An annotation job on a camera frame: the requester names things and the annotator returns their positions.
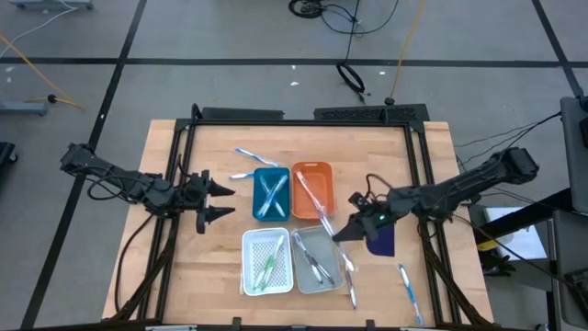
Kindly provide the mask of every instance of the white basket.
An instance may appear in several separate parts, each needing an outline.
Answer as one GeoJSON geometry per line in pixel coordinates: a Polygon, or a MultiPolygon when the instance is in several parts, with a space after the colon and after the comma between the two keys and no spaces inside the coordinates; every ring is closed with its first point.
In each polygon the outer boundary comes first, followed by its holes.
{"type": "Polygon", "coordinates": [[[272,293],[285,293],[294,287],[290,236],[284,228],[250,230],[243,234],[242,240],[243,289],[247,295],[257,296],[272,293]],[[255,290],[254,283],[264,270],[267,258],[274,252],[279,237],[284,243],[277,251],[274,270],[264,290],[255,290]]]}

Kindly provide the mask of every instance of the wooden table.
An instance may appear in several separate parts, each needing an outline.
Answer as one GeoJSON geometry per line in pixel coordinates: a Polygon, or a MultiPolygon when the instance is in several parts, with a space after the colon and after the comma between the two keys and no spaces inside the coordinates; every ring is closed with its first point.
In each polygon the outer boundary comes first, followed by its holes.
{"type": "MultiPolygon", "coordinates": [[[[165,171],[174,125],[173,120],[152,121],[141,160],[142,172],[165,171]]],[[[458,168],[447,123],[427,122],[425,128],[435,181],[453,177],[458,168]]],[[[414,144],[420,178],[424,178],[416,135],[414,144]]],[[[359,266],[359,271],[353,274],[358,302],[356,311],[351,306],[346,286],[312,295],[300,293],[296,285],[291,292],[284,294],[240,295],[241,237],[245,231],[276,226],[292,230],[317,223],[294,218],[286,223],[256,221],[251,211],[253,181],[229,181],[228,176],[253,171],[262,165],[235,153],[234,147],[253,151],[286,166],[298,161],[330,163],[334,170],[337,200],[333,219],[335,231],[346,224],[350,213],[355,212],[347,199],[355,191],[365,192],[366,173],[380,174],[394,187],[411,185],[406,145],[400,128],[198,126],[188,172],[209,169],[215,181],[236,190],[234,196],[214,198],[210,204],[233,206],[237,211],[207,225],[206,234],[196,233],[194,212],[182,215],[165,323],[228,325],[234,316],[240,316],[244,325],[362,326],[368,319],[375,320],[377,326],[415,325],[413,306],[396,269],[402,263],[411,279],[425,324],[435,324],[423,247],[416,232],[417,220],[412,215],[395,225],[396,257],[373,256],[364,242],[344,243],[344,249],[359,266]]],[[[387,192],[379,183],[374,184],[373,189],[376,193],[387,192]]],[[[467,217],[465,210],[459,209],[457,213],[467,217]]],[[[130,207],[120,247],[147,216],[142,206],[130,207]]],[[[152,221],[134,239],[125,256],[121,303],[130,297],[144,276],[154,224],[152,221]]],[[[462,222],[447,222],[445,230],[455,281],[481,315],[492,320],[471,228],[462,222]]],[[[104,309],[105,317],[114,313],[114,276],[104,309]]],[[[447,291],[441,281],[439,284],[444,317],[449,321],[447,291]]],[[[156,280],[148,316],[154,315],[158,288],[159,280],[156,280]]]]}

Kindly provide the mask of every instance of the gray tray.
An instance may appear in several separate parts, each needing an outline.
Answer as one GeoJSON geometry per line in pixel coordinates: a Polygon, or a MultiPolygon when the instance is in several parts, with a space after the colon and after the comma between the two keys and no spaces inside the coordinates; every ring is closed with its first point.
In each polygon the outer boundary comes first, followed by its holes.
{"type": "Polygon", "coordinates": [[[313,294],[336,290],[342,287],[344,281],[341,275],[339,256],[335,250],[331,236],[324,228],[321,225],[312,226],[296,229],[292,231],[292,234],[294,233],[299,234],[302,243],[309,253],[329,272],[334,280],[334,285],[325,278],[323,278],[322,284],[316,280],[312,273],[311,265],[304,256],[304,253],[296,245],[294,240],[291,240],[292,257],[294,258],[294,266],[296,267],[296,280],[298,281],[300,291],[304,294],[313,294]]]}

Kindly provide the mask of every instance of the concrete floor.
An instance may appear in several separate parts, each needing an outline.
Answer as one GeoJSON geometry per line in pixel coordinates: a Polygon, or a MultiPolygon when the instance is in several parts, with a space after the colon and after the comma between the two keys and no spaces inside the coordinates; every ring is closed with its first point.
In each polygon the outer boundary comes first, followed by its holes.
{"type": "MultiPolygon", "coordinates": [[[[59,159],[68,143],[87,141],[138,3],[95,0],[94,11],[61,17],[17,43],[29,57],[112,61],[39,65],[85,111],[57,104],[45,117],[0,116],[0,141],[16,143],[20,154],[0,192],[0,261],[5,266],[0,268],[0,329],[20,326],[73,183],[59,171],[59,159]]],[[[355,1],[336,3],[351,10],[355,1]]],[[[583,0],[541,0],[541,4],[568,60],[588,61],[588,37],[582,33],[588,29],[584,14],[588,5],[583,0]]],[[[372,29],[385,20],[391,5],[391,1],[363,1],[358,16],[366,29],[372,29]]],[[[417,0],[401,0],[386,28],[354,39],[350,58],[398,59],[417,6],[417,0]]],[[[14,38],[51,15],[1,2],[0,33],[14,38]]],[[[335,26],[346,27],[341,18],[328,18],[335,26]]],[[[287,1],[148,0],[130,57],[337,59],[345,55],[347,41],[347,36],[330,31],[320,19],[292,16],[287,1]]],[[[13,56],[9,52],[4,61],[13,56]]],[[[428,1],[407,59],[558,60],[531,0],[428,1]]],[[[381,104],[390,93],[396,68],[354,68],[371,93],[367,103],[381,104]]],[[[588,88],[588,69],[573,72],[588,88]]],[[[51,89],[26,65],[0,61],[0,99],[49,93],[51,89]]],[[[541,120],[559,111],[559,99],[570,96],[571,89],[556,65],[439,65],[404,67],[396,93],[398,103],[425,103],[432,120],[448,121],[457,144],[541,120]]],[[[122,167],[137,167],[149,122],[185,117],[193,102],[201,107],[282,109],[288,119],[311,119],[315,108],[359,104],[331,65],[293,69],[289,63],[130,64],[122,72],[97,152],[122,167]]],[[[458,149],[458,154],[467,159],[493,143],[458,149]]],[[[533,182],[510,190],[540,199],[568,186],[567,169],[560,161],[565,152],[558,120],[535,129],[518,145],[529,150],[541,171],[533,182]]],[[[520,205],[503,196],[484,202],[520,205]]],[[[128,208],[118,201],[96,204],[82,195],[36,326],[100,318],[128,208]]],[[[496,322],[525,328],[547,322],[544,292],[509,280],[487,280],[487,284],[496,322]]]]}

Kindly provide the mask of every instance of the blue tray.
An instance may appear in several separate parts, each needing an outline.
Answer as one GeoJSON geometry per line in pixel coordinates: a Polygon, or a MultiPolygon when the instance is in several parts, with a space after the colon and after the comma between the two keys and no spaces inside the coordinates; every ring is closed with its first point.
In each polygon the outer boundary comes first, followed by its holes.
{"type": "Polygon", "coordinates": [[[267,167],[257,168],[254,171],[253,215],[257,220],[261,222],[284,222],[288,220],[288,218],[290,217],[290,171],[287,168],[267,167]],[[269,207],[266,216],[264,216],[263,218],[257,217],[257,211],[264,204],[267,197],[267,194],[264,191],[264,187],[261,185],[261,180],[259,178],[263,176],[266,179],[269,189],[271,189],[284,175],[288,176],[288,180],[286,181],[286,184],[284,184],[282,189],[276,194],[275,201],[277,201],[277,203],[279,203],[279,205],[282,207],[282,209],[284,210],[284,214],[286,214],[286,216],[280,215],[279,212],[277,212],[276,207],[272,205],[269,207]]]}

